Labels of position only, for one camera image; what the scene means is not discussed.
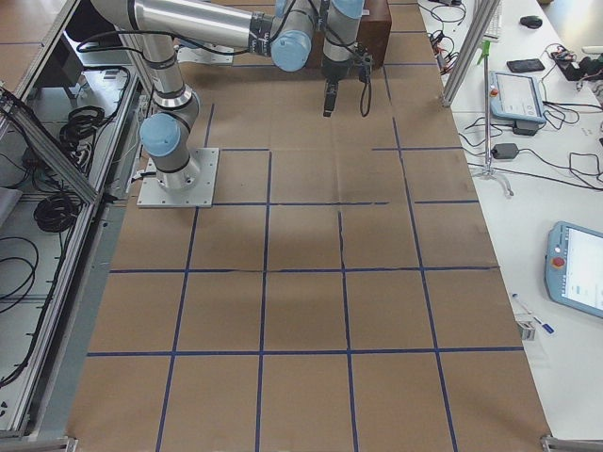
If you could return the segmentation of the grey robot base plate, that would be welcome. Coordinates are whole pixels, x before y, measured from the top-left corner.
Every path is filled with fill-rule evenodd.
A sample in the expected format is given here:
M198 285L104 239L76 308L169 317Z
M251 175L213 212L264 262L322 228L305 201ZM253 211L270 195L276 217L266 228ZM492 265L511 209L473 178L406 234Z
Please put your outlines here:
M190 151L188 164L179 172L166 173L150 159L139 190L141 208L210 208L213 205L220 150Z

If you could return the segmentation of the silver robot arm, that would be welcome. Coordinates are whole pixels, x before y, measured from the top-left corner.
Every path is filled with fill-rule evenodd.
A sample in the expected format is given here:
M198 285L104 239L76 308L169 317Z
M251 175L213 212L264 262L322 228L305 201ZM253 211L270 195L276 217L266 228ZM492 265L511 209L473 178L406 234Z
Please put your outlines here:
M155 186L169 195L190 193L202 175L199 155L187 145L200 101L181 74L175 40L209 52L216 45L236 48L296 72L310 57L315 33L322 32L326 117L334 112L338 85L352 67L358 67L365 85L370 83L372 58L357 41L361 1L278 1L274 14L208 1L95 1L93 6L124 35L141 37L137 51L158 111L143 122L140 139L155 166Z

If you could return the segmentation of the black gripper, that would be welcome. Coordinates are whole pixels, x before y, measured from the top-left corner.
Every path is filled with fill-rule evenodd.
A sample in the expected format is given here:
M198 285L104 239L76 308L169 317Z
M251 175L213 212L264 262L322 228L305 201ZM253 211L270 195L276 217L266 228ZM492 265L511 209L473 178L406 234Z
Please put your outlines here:
M322 60L321 73L326 80L323 104L324 117L331 117L334 113L338 83L349 75L351 67L352 61L349 59L343 61Z

